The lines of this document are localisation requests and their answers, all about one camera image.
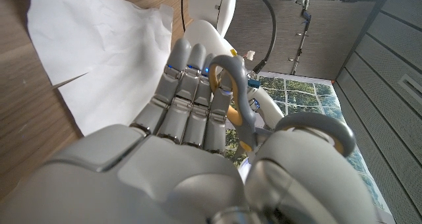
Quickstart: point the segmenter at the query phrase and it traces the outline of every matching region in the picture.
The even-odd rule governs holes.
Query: wooden table
[[[183,35],[181,0],[127,0],[174,8],[172,45]],[[185,23],[187,3],[183,8]],[[0,0],[0,200],[51,154],[82,136],[45,73],[26,29],[30,0]]]

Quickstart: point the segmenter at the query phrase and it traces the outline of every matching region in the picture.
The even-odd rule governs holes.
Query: gray floor
[[[301,41],[296,33],[303,31],[305,19],[300,17],[301,7],[292,0],[269,1],[276,12],[278,31],[276,45],[263,71],[289,74],[293,62],[288,59],[296,56]],[[296,75],[335,79],[374,4],[311,1],[309,37],[305,39]],[[256,51],[254,61],[246,62],[248,69],[264,58],[271,33],[271,16],[262,0],[237,0],[226,39],[240,55]]]

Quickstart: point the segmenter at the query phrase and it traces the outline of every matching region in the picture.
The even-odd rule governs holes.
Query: crumpled paper
[[[153,96],[170,54],[173,9],[124,0],[31,0],[28,31],[53,85],[87,135],[128,125]]]

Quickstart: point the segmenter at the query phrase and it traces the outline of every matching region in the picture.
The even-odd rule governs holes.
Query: black cable
[[[270,58],[270,54],[272,52],[272,49],[274,48],[274,44],[276,43],[276,35],[277,35],[277,20],[276,20],[276,14],[274,13],[273,8],[271,7],[271,4],[268,0],[262,0],[266,7],[268,7],[268,10],[270,10],[271,19],[272,19],[272,37],[271,37],[271,43],[270,47],[268,48],[268,51],[266,52],[265,58],[259,62],[257,66],[253,69],[253,71],[258,74],[262,68],[265,66],[266,62],[268,61],[268,58]]]
[[[185,18],[183,17],[183,0],[180,0],[180,8],[181,8],[181,14],[182,14],[183,32],[185,32],[186,29],[185,29]]]

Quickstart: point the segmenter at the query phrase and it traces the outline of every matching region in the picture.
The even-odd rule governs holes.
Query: gray wall
[[[269,0],[278,22],[277,40],[263,71],[290,74],[301,41],[297,32],[305,27],[301,7],[292,0]],[[311,25],[296,75],[333,80],[340,71],[375,2],[311,1]],[[252,69],[266,55],[272,33],[271,16],[262,0],[237,0],[226,39],[245,54],[256,51]]]
[[[386,0],[334,89],[397,223],[422,223],[422,0]]]

